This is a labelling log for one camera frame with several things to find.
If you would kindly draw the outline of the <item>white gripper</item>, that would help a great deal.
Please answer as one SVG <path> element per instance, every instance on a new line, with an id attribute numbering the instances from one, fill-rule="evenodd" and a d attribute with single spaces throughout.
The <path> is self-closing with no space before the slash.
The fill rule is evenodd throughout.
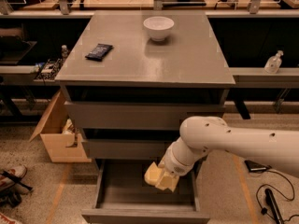
<path id="1" fill-rule="evenodd" d="M 158 168 L 166 170 L 158 178 L 155 187 L 160 190 L 175 191 L 179 177 L 186 175 L 194 164 L 206 157 L 209 150 L 206 148 L 195 149 L 189 147 L 181 138 L 173 142 L 158 163 Z"/>

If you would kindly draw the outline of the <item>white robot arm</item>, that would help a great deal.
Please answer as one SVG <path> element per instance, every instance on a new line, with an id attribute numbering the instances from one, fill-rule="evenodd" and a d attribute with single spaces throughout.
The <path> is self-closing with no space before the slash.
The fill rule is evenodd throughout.
<path id="1" fill-rule="evenodd" d="M 230 127 L 221 118 L 190 117 L 164 154 L 157 189 L 174 190 L 178 180 L 212 150 L 224 150 L 299 176 L 299 132 Z"/>

